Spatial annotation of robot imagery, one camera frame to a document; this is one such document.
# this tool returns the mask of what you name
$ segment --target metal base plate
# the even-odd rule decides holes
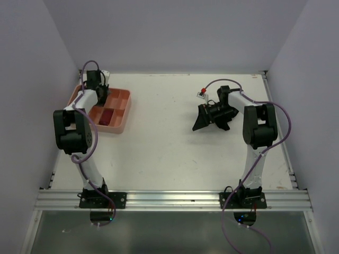
[[[108,197],[111,198],[115,203],[116,209],[125,209],[127,193],[126,192],[109,192]],[[97,202],[88,203],[86,201],[82,201],[80,199],[79,208],[106,208],[108,206],[108,202],[104,197],[97,198]]]
[[[224,206],[224,203],[226,201],[226,199],[228,198],[228,196],[231,194],[231,192],[220,192],[219,193],[219,202],[220,202],[220,208],[222,209]],[[234,194],[232,196],[232,198],[230,199],[230,201],[227,203],[226,208],[225,209],[244,209],[244,208],[248,208],[251,209],[253,206],[250,201],[247,202],[248,205],[244,205],[241,202],[239,202],[237,200],[236,195]],[[266,209],[267,208],[267,203],[266,203],[266,198],[265,198],[265,194],[263,192],[261,192],[260,198],[258,200],[255,201],[256,204],[256,209]]]

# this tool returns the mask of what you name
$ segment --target pink sorting tray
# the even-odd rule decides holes
[[[80,87],[81,85],[75,87],[68,105],[75,99]],[[111,93],[108,95],[105,105],[103,107],[94,106],[89,116],[98,131],[120,134],[125,128],[131,108],[131,93],[124,89],[109,88],[109,90]]]

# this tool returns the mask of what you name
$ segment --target black mounting bracket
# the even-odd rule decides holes
[[[221,209],[223,208],[225,201],[230,194],[231,192],[220,192],[219,193],[219,202],[220,202]],[[230,201],[227,203],[225,209],[244,209],[244,208],[252,209],[254,204],[256,204],[257,209],[267,208],[266,198],[263,192],[261,192],[260,198],[255,199],[255,200],[248,200],[247,202],[248,202],[248,206],[244,207],[243,204],[238,200],[237,196],[233,195]]]
[[[222,209],[231,192],[220,192],[219,202]],[[267,203],[262,188],[249,189],[241,186],[228,201],[225,209],[266,209]]]
[[[115,203],[116,209],[125,209],[127,193],[126,192],[109,192],[107,195]],[[102,196],[92,199],[92,202],[80,199],[79,208],[89,208],[89,209],[98,209],[98,208],[107,208],[109,202]]]
[[[98,188],[98,190],[113,200],[116,209],[126,208],[126,192],[109,192],[105,181],[103,181],[102,187]],[[83,192],[79,193],[78,197],[80,198],[79,208],[99,209],[109,207],[109,201],[95,190],[83,189]]]

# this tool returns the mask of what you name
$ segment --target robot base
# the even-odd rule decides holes
[[[126,208],[126,192],[109,192],[105,182],[98,190],[114,201],[116,209]],[[109,206],[109,201],[95,190],[83,189],[83,192],[79,193],[78,197],[80,197],[79,208],[100,209],[108,208]]]

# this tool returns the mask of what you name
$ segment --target glass panel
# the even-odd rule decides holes
[[[239,227],[232,213],[225,226],[244,253],[269,253],[266,240]],[[303,212],[258,212],[254,227],[269,236],[274,253],[315,253]],[[109,225],[91,225],[88,211],[45,211],[32,254],[236,253],[221,231],[220,212],[118,211]]]

